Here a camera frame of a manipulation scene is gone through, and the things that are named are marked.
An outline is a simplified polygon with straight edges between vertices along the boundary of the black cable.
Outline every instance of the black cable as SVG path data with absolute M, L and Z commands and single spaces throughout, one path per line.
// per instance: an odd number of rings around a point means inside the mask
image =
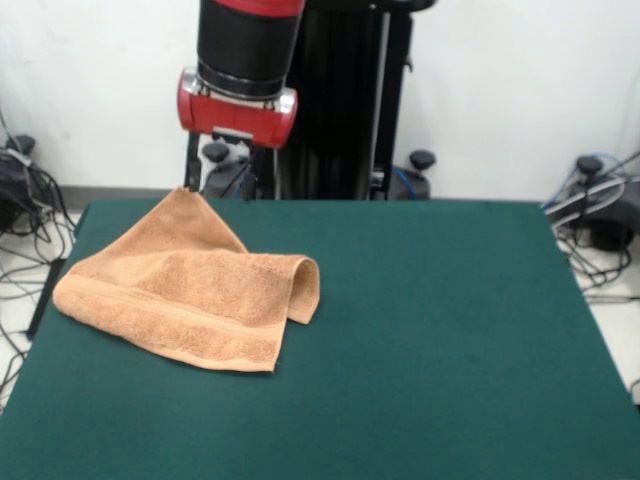
M 3 247 L 2 245 L 0 245 L 0 250 L 2 250 L 3 252 L 9 253 L 11 255 L 15 255 L 16 257 L 24 258 L 25 260 L 29 260 L 33 263 L 43 263 L 42 260 L 38 260 L 35 257 L 30 257 L 29 255 L 25 255 L 24 253 L 16 252 L 7 247 Z
M 604 173 L 598 175 L 598 178 L 606 178 L 609 175 L 611 175 L 612 173 L 617 172 L 621 168 L 626 167 L 631 162 L 633 162 L 635 160 L 638 160 L 639 158 L 640 158 L 640 151 L 637 151 L 636 153 L 634 153 L 633 155 L 628 157 L 626 160 L 623 160 L 621 163 L 611 167 L 609 170 L 605 170 Z
M 229 190 L 231 190 L 231 187 L 233 187 L 233 185 L 235 185 L 235 183 L 244 174 L 244 172 L 247 170 L 247 168 L 249 168 L 249 164 L 245 165 L 244 167 L 242 167 L 240 169 L 240 171 L 237 173 L 237 175 L 231 179 L 231 181 L 229 182 L 229 185 L 226 186 L 226 188 L 222 191 L 222 193 L 220 194 L 220 197 L 218 197 L 218 198 L 224 198 L 224 196 L 227 193 L 229 193 Z
M 585 295 L 585 299 L 591 305 L 624 305 L 640 302 L 640 296 L 624 295 Z
M 21 298 L 33 297 L 33 295 L 37 295 L 38 293 L 41 293 L 41 292 L 42 292 L 42 290 L 25 291 L 24 293 L 22 293 L 20 295 L 13 295 L 13 296 L 9 296 L 9 297 L 0 296 L 0 300 L 3 300 L 3 301 L 20 300 Z
M 14 273 L 19 273 L 19 272 L 28 272 L 30 270 L 35 270 L 36 268 L 40 268 L 40 267 L 48 267 L 48 264 L 38 264 L 38 265 L 29 265 L 28 267 L 19 267 L 19 268 L 14 268 L 13 270 L 8 270 L 6 273 L 3 273 L 2 275 L 0 275 L 0 281 L 4 280 L 5 278 L 7 278 L 10 275 L 13 275 Z

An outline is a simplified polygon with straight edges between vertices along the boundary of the electrical wire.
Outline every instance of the electrical wire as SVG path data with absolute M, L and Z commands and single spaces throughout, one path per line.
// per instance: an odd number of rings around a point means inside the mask
M 16 138 L 11 135 L 11 131 L 9 130 L 9 127 L 7 126 L 7 122 L 4 118 L 4 113 L 2 111 L 2 101 L 0 101 L 0 124 L 2 125 L 2 128 L 4 129 L 5 133 L 7 134 L 7 137 L 13 142 L 13 144 L 16 146 L 16 148 L 18 149 L 18 151 L 20 153 L 24 153 L 22 151 L 22 145 L 20 145 L 20 143 L 18 143 L 18 141 L 16 141 Z
M 245 165 L 244 167 L 242 167 L 240 169 L 240 171 L 231 179 L 231 181 L 229 182 L 229 184 L 225 187 L 225 189 L 222 191 L 222 193 L 220 194 L 220 196 L 218 198 L 224 198 L 225 195 L 227 193 L 229 193 L 229 190 L 231 190 L 231 187 L 233 187 L 233 185 L 240 179 L 240 177 L 242 175 L 244 175 L 244 173 L 247 171 L 247 169 L 249 168 L 250 164 Z
M 599 203 L 598 205 L 595 205 L 593 207 L 589 207 L 586 208 L 584 212 L 576 212 L 576 213 L 572 213 L 570 215 L 567 215 L 565 217 L 562 217 L 560 220 L 557 220 L 555 222 L 553 222 L 553 228 L 557 229 L 560 228 L 564 225 L 566 225 L 567 223 L 571 223 L 574 220 L 578 220 L 580 218 L 584 218 L 585 215 L 592 215 L 596 212 L 599 212 L 601 210 L 604 210 L 605 208 L 610 207 L 611 205 L 613 205 L 614 203 L 616 203 L 618 200 L 620 200 L 622 198 L 622 196 L 624 195 L 624 192 L 626 191 L 626 184 L 628 182 L 624 182 L 621 183 L 619 185 L 619 190 L 615 195 L 612 195 L 611 198 L 607 199 L 606 201 Z
M 402 169 L 399 167 L 393 167 L 393 173 L 395 173 L 400 181 L 404 184 L 404 186 L 407 187 L 411 200 L 416 200 L 418 198 L 418 196 L 416 195 L 416 191 L 413 189 L 413 185 L 411 185 L 411 182 L 402 171 Z
M 567 177 L 564 179 L 558 191 L 545 204 L 542 205 L 541 208 L 543 210 L 546 210 L 552 207 L 553 205 L 555 205 L 555 202 L 558 200 L 558 198 L 560 198 L 560 196 L 567 189 L 567 187 L 569 186 L 569 182 L 571 182 L 571 179 L 573 178 L 573 176 L 576 174 L 577 171 L 578 171 L 577 167 L 573 167 L 571 169 L 571 171 L 569 172 L 569 175 L 567 175 Z
M 560 210 L 564 210 L 568 206 L 571 206 L 579 202 L 580 200 L 585 199 L 587 196 L 592 196 L 592 195 L 595 195 L 596 193 L 604 192 L 606 190 L 619 187 L 620 185 L 624 185 L 626 183 L 638 183 L 638 182 L 640 182 L 640 177 L 631 177 L 631 178 L 616 177 L 613 180 L 608 180 L 606 182 L 599 183 L 598 185 L 591 187 L 586 192 L 576 193 L 575 195 L 572 195 L 571 197 L 567 198 L 565 201 L 555 204 L 552 207 L 546 208 L 545 213 L 547 215 L 551 215 L 553 213 L 559 212 Z
M 635 152 L 634 154 L 629 156 L 626 160 L 622 161 L 621 163 L 619 163 L 615 167 L 611 167 L 609 170 L 605 170 L 604 173 L 602 173 L 602 174 L 600 174 L 598 176 L 598 178 L 607 178 L 612 173 L 617 172 L 621 168 L 626 167 L 627 165 L 629 165 L 630 163 L 635 162 L 638 159 L 640 159 L 640 151 Z
M 19 148 L 20 144 L 15 139 L 13 141 Z M 20 165 L 24 166 L 24 162 L 21 161 L 22 157 L 16 157 L 19 156 L 11 155 L 13 161 L 19 162 Z M 12 269 L 5 269 L 0 264 L 0 285 L 13 287 L 21 291 L 21 293 L 16 294 L 6 292 L 0 295 L 0 301 L 12 301 L 30 297 L 35 304 L 37 301 L 36 295 L 42 292 L 44 282 L 18 278 L 18 274 L 34 272 L 42 267 L 49 267 L 55 259 L 62 259 L 66 253 L 68 241 L 71 240 L 72 244 L 75 241 L 73 233 L 76 225 L 67 211 L 59 185 L 46 171 L 31 163 L 28 168 L 25 167 L 25 175 L 22 183 L 18 184 L 18 188 L 22 189 L 18 191 L 20 197 L 14 193 L 16 190 L 8 191 L 3 189 L 1 192 L 1 196 L 4 199 L 9 199 L 10 207 L 7 209 L 7 203 L 0 203 L 0 208 L 4 209 L 5 216 L 10 218 L 11 222 L 4 230 L 0 231 L 0 240 L 5 235 L 32 236 L 35 256 L 0 246 L 0 251 L 4 254 L 28 262 L 26 265 L 19 265 Z M 45 244 L 51 246 L 54 241 L 60 249 L 56 250 L 56 253 L 52 256 L 52 252 L 49 252 L 51 247 L 47 249 L 46 253 L 41 247 Z M 35 285 L 35 287 L 28 288 L 28 285 Z M 20 374 L 28 350 L 20 349 L 18 344 L 11 338 L 12 335 L 24 333 L 24 331 L 8 332 L 1 320 L 0 318 L 0 341 L 8 342 L 15 353 L 8 363 L 4 377 L 0 377 L 0 400 L 4 401 L 9 396 L 6 393 L 7 388 Z

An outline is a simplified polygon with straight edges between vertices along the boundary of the cable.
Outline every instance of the cable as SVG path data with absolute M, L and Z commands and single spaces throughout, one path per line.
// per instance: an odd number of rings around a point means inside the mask
M 585 295 L 584 298 L 590 305 L 624 305 L 627 303 L 640 302 L 640 296 L 637 295 Z
M 30 257 L 29 255 L 25 255 L 24 253 L 19 253 L 14 250 L 10 250 L 7 247 L 3 247 L 2 245 L 0 245 L 0 250 L 2 250 L 3 252 L 9 253 L 11 255 L 15 255 L 16 257 L 24 258 L 25 260 L 29 260 L 34 263 L 43 263 L 42 260 L 38 260 L 37 258 Z
M 233 185 L 238 181 L 238 179 L 245 173 L 245 171 L 247 170 L 247 168 L 249 168 L 249 164 L 245 165 L 244 167 L 242 167 L 242 169 L 240 169 L 240 171 L 231 179 L 231 181 L 229 182 L 229 184 L 226 186 L 226 188 L 222 191 L 222 193 L 220 194 L 220 196 L 218 198 L 224 198 L 224 196 L 229 193 L 229 190 L 231 190 L 231 187 L 233 187 Z
M 395 173 L 400 179 L 400 181 L 404 183 L 404 186 L 407 187 L 411 200 L 416 200 L 418 198 L 418 196 L 416 195 L 416 191 L 413 189 L 413 185 L 411 185 L 411 182 L 409 181 L 407 176 L 404 174 L 402 169 L 400 169 L 399 167 L 393 167 L 393 173 Z
M 639 158 L 640 158 L 640 151 L 637 151 L 633 155 L 631 155 L 629 158 L 627 158 L 620 164 L 616 165 L 615 167 L 611 167 L 609 170 L 605 170 L 604 173 L 598 176 L 598 178 L 607 178 L 612 173 L 615 173 L 616 171 L 620 170 L 621 168 L 624 168 L 625 166 L 629 165 L 630 163 L 636 161 Z
M 591 154 L 592 157 L 597 157 L 600 160 L 611 160 L 613 163 L 616 164 L 616 166 L 618 167 L 618 169 L 622 170 L 622 173 L 624 175 L 627 174 L 627 171 L 625 169 L 625 166 L 622 163 L 622 160 L 620 160 L 618 157 L 616 157 L 615 155 L 611 155 L 610 153 L 604 153 L 604 152 L 594 152 Z
M 552 207 L 554 205 L 554 202 L 558 198 L 560 198 L 560 195 L 562 195 L 562 192 L 564 192 L 567 189 L 567 187 L 569 186 L 569 182 L 571 181 L 573 176 L 576 174 L 577 170 L 578 170 L 577 167 L 573 167 L 571 172 L 569 172 L 569 175 L 567 175 L 567 178 L 565 178 L 564 182 L 562 182 L 562 185 L 560 186 L 558 191 L 545 204 L 542 205 L 543 210 L 546 210 L 547 208 Z
M 4 118 L 4 114 L 2 113 L 2 102 L 0 101 L 0 124 L 2 124 L 2 128 L 4 129 L 4 131 L 7 134 L 7 137 L 9 137 L 9 139 L 14 143 L 14 145 L 16 146 L 16 148 L 18 149 L 18 151 L 20 153 L 24 153 L 22 151 L 22 145 L 20 145 L 17 141 L 16 138 L 11 135 L 11 131 L 9 130 L 9 127 L 7 126 L 7 122 Z
M 594 187 L 587 190 L 586 192 L 577 193 L 569 197 L 568 199 L 566 199 L 564 202 L 558 203 L 550 208 L 546 208 L 545 213 L 547 215 L 551 215 L 552 213 L 556 213 L 560 210 L 567 208 L 570 205 L 573 205 L 574 203 L 579 202 L 580 200 L 584 199 L 587 196 L 595 195 L 596 193 L 604 192 L 605 190 L 610 190 L 612 188 L 619 187 L 620 185 L 623 185 L 625 183 L 638 183 L 638 182 L 640 182 L 640 177 L 631 177 L 627 179 L 617 177 L 613 180 L 608 180 L 606 182 L 599 183 L 598 185 L 595 185 Z
M 599 212 L 600 210 L 604 210 L 605 208 L 610 207 L 611 205 L 613 205 L 614 203 L 616 203 L 618 200 L 620 200 L 622 198 L 622 196 L 624 195 L 624 192 L 626 191 L 626 183 L 621 183 L 620 184 L 620 189 L 618 190 L 618 193 L 616 193 L 615 195 L 612 195 L 611 198 L 605 202 L 602 202 L 598 205 L 595 205 L 593 207 L 587 208 L 585 209 L 583 212 L 579 212 L 579 213 L 572 213 L 571 215 L 567 215 L 563 218 L 561 218 L 560 220 L 557 220 L 553 223 L 553 228 L 557 229 L 562 227 L 563 225 L 566 225 L 567 223 L 571 223 L 574 220 L 578 220 L 580 218 L 584 218 L 585 215 L 592 215 L 596 212 Z

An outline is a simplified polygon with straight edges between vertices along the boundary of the towel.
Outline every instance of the towel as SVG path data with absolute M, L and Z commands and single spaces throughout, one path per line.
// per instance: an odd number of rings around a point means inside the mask
M 287 318 L 308 324 L 319 299 L 312 259 L 249 253 L 185 189 L 74 265 L 53 292 L 79 322 L 163 357 L 240 372 L 273 372 Z

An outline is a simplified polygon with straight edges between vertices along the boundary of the green table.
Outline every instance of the green table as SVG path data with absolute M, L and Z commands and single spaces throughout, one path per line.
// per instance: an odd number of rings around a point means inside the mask
M 91 205 L 68 263 L 153 204 Z M 49 306 L 0 478 L 640 479 L 640 418 L 534 205 L 215 207 L 251 250 L 320 264 L 276 373 L 191 368 Z

